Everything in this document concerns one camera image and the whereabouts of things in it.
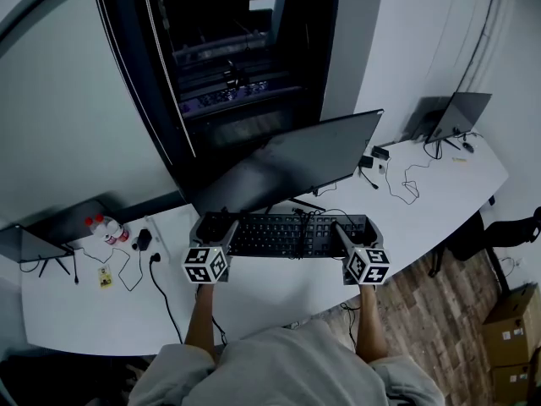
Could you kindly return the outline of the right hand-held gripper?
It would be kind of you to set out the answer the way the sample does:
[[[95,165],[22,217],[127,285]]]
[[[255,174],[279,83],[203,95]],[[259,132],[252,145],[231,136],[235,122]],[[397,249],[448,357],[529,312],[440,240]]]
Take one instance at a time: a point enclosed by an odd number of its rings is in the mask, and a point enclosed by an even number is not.
[[[344,285],[381,285],[390,270],[391,260],[384,249],[384,238],[375,222],[366,217],[364,245],[355,244],[339,222],[331,230],[340,239]]]

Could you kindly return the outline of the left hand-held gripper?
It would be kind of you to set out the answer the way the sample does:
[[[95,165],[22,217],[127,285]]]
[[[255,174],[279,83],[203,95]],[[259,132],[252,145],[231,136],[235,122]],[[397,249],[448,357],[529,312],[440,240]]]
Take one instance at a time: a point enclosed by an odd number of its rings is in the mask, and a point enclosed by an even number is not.
[[[239,221],[235,220],[220,242],[208,243],[206,217],[200,217],[189,232],[189,248],[184,252],[182,268],[192,284],[227,283],[232,257],[228,254]]]

